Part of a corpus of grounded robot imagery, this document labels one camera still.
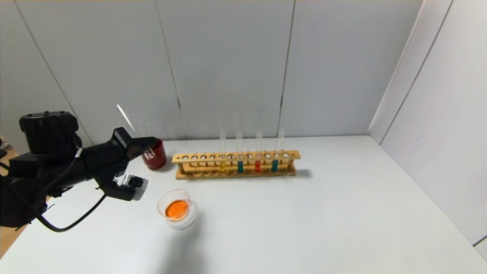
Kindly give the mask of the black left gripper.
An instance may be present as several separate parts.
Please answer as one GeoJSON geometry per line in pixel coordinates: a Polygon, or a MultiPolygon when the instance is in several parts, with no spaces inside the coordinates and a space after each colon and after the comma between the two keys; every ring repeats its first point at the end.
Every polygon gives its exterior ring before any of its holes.
{"type": "Polygon", "coordinates": [[[124,128],[116,128],[108,142],[83,149],[81,160],[86,178],[95,178],[107,169],[113,170],[114,177],[120,177],[125,173],[129,160],[141,155],[154,158],[153,146],[157,141],[156,137],[132,138],[124,128]]]}

